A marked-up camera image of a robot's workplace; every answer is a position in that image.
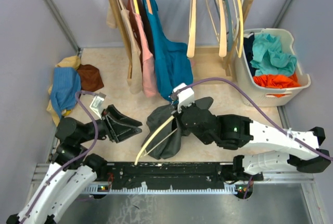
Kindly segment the dark grey t-shirt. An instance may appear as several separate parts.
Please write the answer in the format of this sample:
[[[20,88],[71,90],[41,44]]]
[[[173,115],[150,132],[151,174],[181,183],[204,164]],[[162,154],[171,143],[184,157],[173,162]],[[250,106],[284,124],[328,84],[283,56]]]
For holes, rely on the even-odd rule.
[[[170,117],[172,112],[173,109],[170,105],[160,106],[152,111],[146,121],[149,134],[145,140],[149,139],[157,128]],[[181,138],[189,135],[190,132],[185,129],[178,118],[175,118],[154,137],[144,154],[157,160],[171,158],[181,149]]]

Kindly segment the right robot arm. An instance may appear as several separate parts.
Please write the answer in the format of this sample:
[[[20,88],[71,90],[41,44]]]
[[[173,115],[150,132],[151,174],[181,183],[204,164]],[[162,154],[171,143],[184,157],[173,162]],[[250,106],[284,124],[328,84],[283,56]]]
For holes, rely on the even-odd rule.
[[[195,104],[182,108],[180,122],[202,143],[226,150],[242,147],[266,149],[264,153],[233,158],[233,176],[245,180],[261,172],[295,168],[302,173],[322,173],[330,164],[329,151],[320,149],[325,132],[277,129],[240,115],[214,115]]]

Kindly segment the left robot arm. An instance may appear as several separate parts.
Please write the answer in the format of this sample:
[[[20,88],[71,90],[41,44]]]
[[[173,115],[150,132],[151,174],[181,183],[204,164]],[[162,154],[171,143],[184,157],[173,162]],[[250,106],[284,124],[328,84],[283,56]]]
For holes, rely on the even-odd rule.
[[[44,179],[24,209],[6,222],[58,223],[87,186],[108,175],[107,161],[82,144],[105,139],[119,143],[141,133],[141,126],[114,105],[102,110],[100,119],[86,124],[72,117],[61,119],[56,131],[60,144]]]

